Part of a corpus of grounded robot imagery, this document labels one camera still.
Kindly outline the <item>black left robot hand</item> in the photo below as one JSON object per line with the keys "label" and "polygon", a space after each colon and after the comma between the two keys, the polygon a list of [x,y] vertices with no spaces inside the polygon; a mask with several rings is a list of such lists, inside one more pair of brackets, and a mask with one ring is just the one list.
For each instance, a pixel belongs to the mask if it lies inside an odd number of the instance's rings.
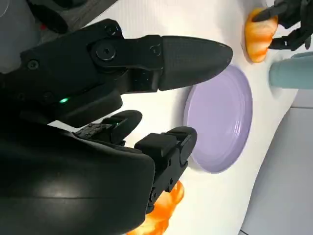
{"label": "black left robot hand", "polygon": [[276,0],[274,4],[262,10],[252,18],[254,22],[262,22],[272,17],[278,18],[278,24],[288,29],[300,23],[300,27],[287,36],[274,38],[270,49],[295,51],[302,45],[306,49],[311,46],[313,34],[313,2],[311,0]]}

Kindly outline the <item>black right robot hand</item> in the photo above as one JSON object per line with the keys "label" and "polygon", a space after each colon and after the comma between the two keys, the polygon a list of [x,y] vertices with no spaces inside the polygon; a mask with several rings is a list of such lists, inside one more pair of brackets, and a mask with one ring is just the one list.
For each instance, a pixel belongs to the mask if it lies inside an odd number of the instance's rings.
{"label": "black right robot hand", "polygon": [[125,146],[142,114],[123,94],[208,81],[232,48],[208,39],[125,39],[105,19],[21,54],[0,77],[0,232],[120,235],[141,225],[188,166],[197,132],[181,126]]}

